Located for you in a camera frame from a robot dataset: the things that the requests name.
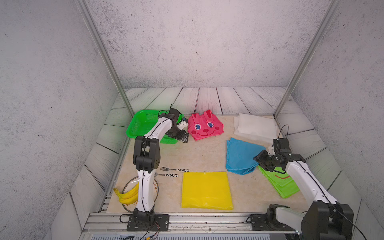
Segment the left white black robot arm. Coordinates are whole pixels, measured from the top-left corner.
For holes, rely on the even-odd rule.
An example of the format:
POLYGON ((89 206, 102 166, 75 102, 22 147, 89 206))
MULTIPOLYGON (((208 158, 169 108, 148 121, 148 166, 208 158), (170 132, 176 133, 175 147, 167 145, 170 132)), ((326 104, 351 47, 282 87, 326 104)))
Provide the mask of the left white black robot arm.
POLYGON ((188 142, 189 134, 184 130, 188 120, 183 118, 178 124, 171 117, 160 117, 152 129, 144 136, 135 139, 133 164, 139 177, 139 197, 133 211, 136 220, 151 222, 155 216, 154 177, 160 165, 160 141, 167 135, 183 143, 188 142))

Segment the pink bunny raincoat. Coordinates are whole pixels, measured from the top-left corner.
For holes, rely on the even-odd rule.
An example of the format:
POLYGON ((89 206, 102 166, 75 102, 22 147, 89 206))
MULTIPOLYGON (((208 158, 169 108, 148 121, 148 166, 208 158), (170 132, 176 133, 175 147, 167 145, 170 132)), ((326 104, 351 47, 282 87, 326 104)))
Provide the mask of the pink bunny raincoat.
POLYGON ((224 124, 211 110, 205 111, 202 115, 198 113, 192 114, 188 121, 188 133, 195 141, 224 133, 224 124))

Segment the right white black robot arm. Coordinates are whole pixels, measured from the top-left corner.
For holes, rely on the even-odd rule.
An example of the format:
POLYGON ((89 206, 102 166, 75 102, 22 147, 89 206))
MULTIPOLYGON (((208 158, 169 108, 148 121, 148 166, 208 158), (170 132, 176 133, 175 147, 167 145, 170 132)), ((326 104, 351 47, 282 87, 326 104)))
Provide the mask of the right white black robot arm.
POLYGON ((279 150, 276 155, 261 151, 254 160, 262 169, 272 172, 280 167, 297 184, 309 209, 299 213, 283 205, 270 205, 266 224, 271 229, 290 227, 305 240, 350 240, 353 235, 354 212, 349 205, 340 204, 315 178, 299 154, 279 150))

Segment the green plastic basket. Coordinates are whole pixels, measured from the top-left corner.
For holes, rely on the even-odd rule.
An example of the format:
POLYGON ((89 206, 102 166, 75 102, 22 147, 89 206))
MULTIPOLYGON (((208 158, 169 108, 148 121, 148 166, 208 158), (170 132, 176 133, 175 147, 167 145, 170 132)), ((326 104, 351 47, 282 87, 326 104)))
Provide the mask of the green plastic basket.
POLYGON ((137 112, 127 129, 127 136, 131 139, 144 136, 158 123, 160 116, 168 113, 169 110, 142 110, 137 112))

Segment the yellow raincoat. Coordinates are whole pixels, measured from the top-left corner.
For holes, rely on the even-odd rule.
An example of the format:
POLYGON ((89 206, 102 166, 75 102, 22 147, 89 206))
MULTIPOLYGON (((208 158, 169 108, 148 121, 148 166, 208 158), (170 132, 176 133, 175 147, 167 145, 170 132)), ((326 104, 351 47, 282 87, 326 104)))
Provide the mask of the yellow raincoat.
POLYGON ((181 207, 233 210, 234 205, 227 173, 184 173, 181 207))

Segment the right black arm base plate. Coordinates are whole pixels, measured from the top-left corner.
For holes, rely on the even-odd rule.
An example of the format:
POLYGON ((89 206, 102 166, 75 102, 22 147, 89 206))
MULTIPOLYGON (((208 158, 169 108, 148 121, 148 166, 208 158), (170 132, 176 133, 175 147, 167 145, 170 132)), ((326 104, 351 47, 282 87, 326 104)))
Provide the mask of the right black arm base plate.
POLYGON ((273 204, 267 208, 264 214, 251 214, 246 219, 246 223, 252 225, 253 231, 293 231, 293 229, 285 224, 280 223, 276 217, 277 208, 290 208, 284 205, 273 204))

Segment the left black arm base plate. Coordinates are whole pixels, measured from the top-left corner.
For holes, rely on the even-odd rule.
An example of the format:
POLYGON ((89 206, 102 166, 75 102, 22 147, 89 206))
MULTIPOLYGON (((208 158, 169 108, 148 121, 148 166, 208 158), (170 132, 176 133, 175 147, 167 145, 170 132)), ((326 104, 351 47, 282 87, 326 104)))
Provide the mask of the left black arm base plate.
POLYGON ((152 215, 137 218, 130 215, 127 223, 127 232, 167 232, 169 230, 170 215, 152 215))

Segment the blue raincoat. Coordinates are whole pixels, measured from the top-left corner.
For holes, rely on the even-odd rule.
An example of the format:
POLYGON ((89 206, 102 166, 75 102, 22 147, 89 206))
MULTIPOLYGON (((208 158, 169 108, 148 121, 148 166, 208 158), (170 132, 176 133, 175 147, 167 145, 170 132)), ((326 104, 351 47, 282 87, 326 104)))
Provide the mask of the blue raincoat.
POLYGON ((259 165, 253 158, 263 150, 263 146, 231 138, 227 141, 227 171, 241 176, 252 173, 259 165))

